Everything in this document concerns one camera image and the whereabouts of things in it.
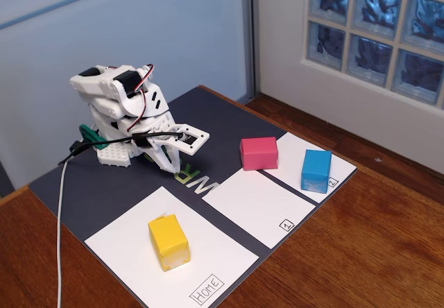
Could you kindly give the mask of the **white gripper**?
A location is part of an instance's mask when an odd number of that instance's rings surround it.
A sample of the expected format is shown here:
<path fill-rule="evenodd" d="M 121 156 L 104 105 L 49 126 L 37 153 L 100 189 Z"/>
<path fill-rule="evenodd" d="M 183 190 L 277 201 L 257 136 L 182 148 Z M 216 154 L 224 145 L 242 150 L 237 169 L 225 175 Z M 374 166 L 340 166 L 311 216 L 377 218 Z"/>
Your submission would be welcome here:
<path fill-rule="evenodd" d="M 163 171 L 180 171 L 179 150 L 167 142 L 180 139 L 178 125 L 169 111 L 156 117 L 143 118 L 130 129 L 133 137 L 159 133 L 155 137 L 142 137 L 130 142 L 130 156 L 147 154 Z"/>

